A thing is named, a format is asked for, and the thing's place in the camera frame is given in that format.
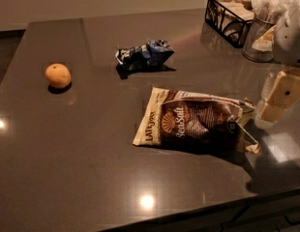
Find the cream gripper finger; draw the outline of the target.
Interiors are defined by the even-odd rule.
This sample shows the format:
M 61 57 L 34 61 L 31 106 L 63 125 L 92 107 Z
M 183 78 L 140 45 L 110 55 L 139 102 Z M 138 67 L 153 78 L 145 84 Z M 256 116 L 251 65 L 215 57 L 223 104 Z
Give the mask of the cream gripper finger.
M 255 125 L 259 129 L 270 129 L 285 113 L 285 108 L 261 100 L 258 102 L 255 110 Z

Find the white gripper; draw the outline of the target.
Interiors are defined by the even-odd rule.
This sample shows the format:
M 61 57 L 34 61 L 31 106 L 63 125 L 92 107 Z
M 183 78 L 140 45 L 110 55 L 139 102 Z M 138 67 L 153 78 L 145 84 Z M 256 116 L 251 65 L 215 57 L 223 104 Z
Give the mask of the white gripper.
M 300 67 L 300 0 L 294 0 L 276 24 L 273 56 L 277 62 Z M 300 99 L 300 69 L 287 69 L 277 74 L 268 102 L 289 108 Z

